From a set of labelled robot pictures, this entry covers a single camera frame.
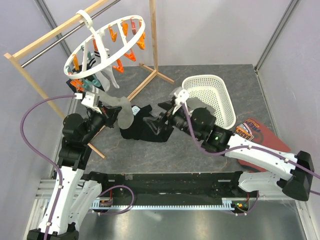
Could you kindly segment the grey sock with white stripes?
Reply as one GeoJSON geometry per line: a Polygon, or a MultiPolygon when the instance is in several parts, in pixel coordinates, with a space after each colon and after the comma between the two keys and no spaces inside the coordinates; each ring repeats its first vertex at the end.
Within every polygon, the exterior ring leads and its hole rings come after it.
{"type": "Polygon", "coordinates": [[[191,97],[191,98],[188,98],[186,100],[186,103],[187,103],[187,107],[190,109],[190,110],[195,110],[197,108],[206,108],[211,114],[214,114],[215,113],[215,109],[209,105],[209,104],[206,104],[204,102],[202,102],[199,98],[197,97],[191,97]]]}

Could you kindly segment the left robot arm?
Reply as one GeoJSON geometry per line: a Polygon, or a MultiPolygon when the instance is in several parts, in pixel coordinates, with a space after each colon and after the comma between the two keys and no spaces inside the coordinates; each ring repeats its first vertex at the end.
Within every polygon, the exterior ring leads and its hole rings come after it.
{"type": "Polygon", "coordinates": [[[28,232],[29,240],[77,240],[81,224],[94,200],[110,191],[105,173],[85,174],[92,149],[89,142],[103,127],[112,128],[121,111],[120,106],[103,107],[102,112],[90,110],[83,118],[72,113],[63,120],[61,149],[55,186],[43,219],[28,232]]]}

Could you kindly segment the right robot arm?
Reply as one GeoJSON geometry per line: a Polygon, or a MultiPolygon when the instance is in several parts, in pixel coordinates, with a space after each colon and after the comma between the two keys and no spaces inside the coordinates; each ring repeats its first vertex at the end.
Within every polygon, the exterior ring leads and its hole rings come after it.
{"type": "Polygon", "coordinates": [[[308,152],[301,150],[294,154],[278,151],[222,128],[216,125],[214,109],[196,97],[185,103],[178,103],[173,98],[158,106],[165,112],[143,118],[155,135],[177,128],[191,136],[196,147],[204,154],[243,160],[265,170],[237,173],[236,180],[229,184],[233,196],[275,188],[294,200],[309,200],[313,178],[319,175],[315,173],[308,152]]]}

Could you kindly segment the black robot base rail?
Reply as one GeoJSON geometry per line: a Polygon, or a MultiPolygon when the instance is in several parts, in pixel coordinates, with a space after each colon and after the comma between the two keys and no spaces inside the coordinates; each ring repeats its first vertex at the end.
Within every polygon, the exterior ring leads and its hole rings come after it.
{"type": "Polygon", "coordinates": [[[121,185],[134,193],[136,205],[218,204],[222,198],[253,199],[256,191],[241,189],[241,171],[221,173],[127,173],[90,172],[82,180],[102,184],[102,190],[121,185]]]}

